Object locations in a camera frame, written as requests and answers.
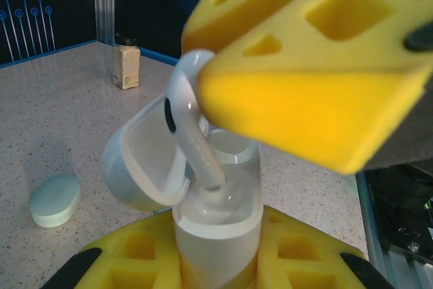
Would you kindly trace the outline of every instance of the screw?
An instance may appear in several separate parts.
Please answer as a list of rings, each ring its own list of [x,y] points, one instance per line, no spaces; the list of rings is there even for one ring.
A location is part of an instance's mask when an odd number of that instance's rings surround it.
[[[407,245],[407,248],[414,253],[419,252],[419,244],[417,242],[410,242],[410,244]]]

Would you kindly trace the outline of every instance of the speckled countertop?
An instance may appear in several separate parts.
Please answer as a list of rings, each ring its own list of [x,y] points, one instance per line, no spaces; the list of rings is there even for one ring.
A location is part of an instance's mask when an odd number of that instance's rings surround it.
[[[118,203],[100,173],[111,134],[163,92],[172,66],[141,59],[140,87],[110,81],[101,43],[0,70],[0,288],[39,288],[84,245],[149,214]],[[344,177],[263,146],[265,203],[365,254],[355,177]],[[71,220],[37,226],[30,193],[48,177],[74,173],[81,201]]]

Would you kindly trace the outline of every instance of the yellow foam holder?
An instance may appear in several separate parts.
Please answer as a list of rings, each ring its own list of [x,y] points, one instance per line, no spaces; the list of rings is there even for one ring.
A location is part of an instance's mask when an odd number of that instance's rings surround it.
[[[215,125],[355,173],[426,92],[433,53],[405,48],[433,0],[201,0],[183,51],[215,57],[198,100]]]
[[[189,288],[176,247],[174,221],[166,211],[122,227],[87,245],[102,253],[76,289]],[[340,257],[363,254],[325,233],[265,207],[257,257],[230,288],[361,289]]]

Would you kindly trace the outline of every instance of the earbud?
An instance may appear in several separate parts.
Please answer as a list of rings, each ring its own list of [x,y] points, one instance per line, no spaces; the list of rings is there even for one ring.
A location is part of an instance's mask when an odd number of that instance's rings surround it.
[[[216,191],[225,184],[225,174],[200,130],[201,113],[196,99],[197,74],[213,56],[208,50],[185,54],[168,81],[164,103],[167,126],[197,181],[208,191]]]

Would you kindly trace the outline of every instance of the oval soap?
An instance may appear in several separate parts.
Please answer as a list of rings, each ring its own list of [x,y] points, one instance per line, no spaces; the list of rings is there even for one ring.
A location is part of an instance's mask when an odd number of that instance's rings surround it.
[[[30,213],[35,223],[52,228],[71,218],[80,200],[80,181],[74,175],[47,179],[30,199]]]

